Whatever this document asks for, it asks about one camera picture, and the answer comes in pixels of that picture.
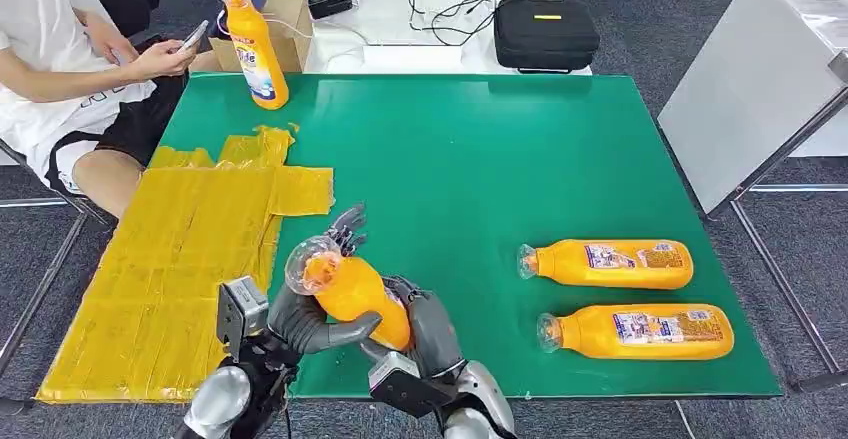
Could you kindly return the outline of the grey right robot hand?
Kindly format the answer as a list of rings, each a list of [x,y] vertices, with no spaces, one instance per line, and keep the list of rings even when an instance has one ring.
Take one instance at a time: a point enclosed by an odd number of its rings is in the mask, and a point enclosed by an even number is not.
[[[416,363],[419,377],[456,384],[466,360],[442,301],[403,276],[384,276],[382,281],[407,313],[411,336],[404,355]]]

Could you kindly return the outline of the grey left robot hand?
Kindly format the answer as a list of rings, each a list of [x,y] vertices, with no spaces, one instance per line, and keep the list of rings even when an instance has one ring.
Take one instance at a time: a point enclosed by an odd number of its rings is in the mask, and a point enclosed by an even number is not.
[[[365,241],[356,231],[366,222],[365,205],[356,204],[342,213],[324,233],[341,258],[353,255]],[[367,339],[382,317],[366,311],[349,321],[329,323],[327,314],[313,295],[302,295],[285,285],[280,288],[268,313],[268,328],[286,348],[297,354],[314,354]]]

